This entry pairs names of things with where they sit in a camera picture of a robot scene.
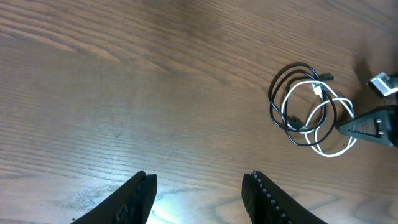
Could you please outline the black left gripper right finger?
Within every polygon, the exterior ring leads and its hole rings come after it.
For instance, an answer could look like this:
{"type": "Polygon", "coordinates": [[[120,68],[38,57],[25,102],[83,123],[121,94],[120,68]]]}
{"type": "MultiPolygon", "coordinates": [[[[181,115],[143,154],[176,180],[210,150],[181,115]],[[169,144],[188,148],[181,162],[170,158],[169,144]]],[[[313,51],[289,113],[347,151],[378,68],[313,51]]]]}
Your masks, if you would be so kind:
{"type": "Polygon", "coordinates": [[[241,196],[253,223],[326,224],[258,170],[244,174],[241,196]]]}

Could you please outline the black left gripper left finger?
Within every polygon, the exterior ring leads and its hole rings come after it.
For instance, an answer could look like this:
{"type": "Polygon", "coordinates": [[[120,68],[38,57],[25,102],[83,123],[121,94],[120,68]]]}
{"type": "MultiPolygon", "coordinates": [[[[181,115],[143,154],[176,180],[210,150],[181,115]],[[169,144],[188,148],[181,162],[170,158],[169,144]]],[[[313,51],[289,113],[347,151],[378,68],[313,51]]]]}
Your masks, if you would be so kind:
{"type": "Polygon", "coordinates": [[[139,171],[73,224],[146,224],[157,195],[157,176],[139,171]]]}

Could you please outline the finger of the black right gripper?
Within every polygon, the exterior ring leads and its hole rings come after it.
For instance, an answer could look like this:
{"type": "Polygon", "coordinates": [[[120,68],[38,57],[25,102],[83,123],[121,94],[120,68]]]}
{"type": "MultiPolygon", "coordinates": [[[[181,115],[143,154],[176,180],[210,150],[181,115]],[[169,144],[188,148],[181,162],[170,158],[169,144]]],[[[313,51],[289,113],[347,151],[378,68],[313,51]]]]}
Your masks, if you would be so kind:
{"type": "Polygon", "coordinates": [[[337,129],[345,136],[397,147],[397,105],[379,106],[337,129]]]}

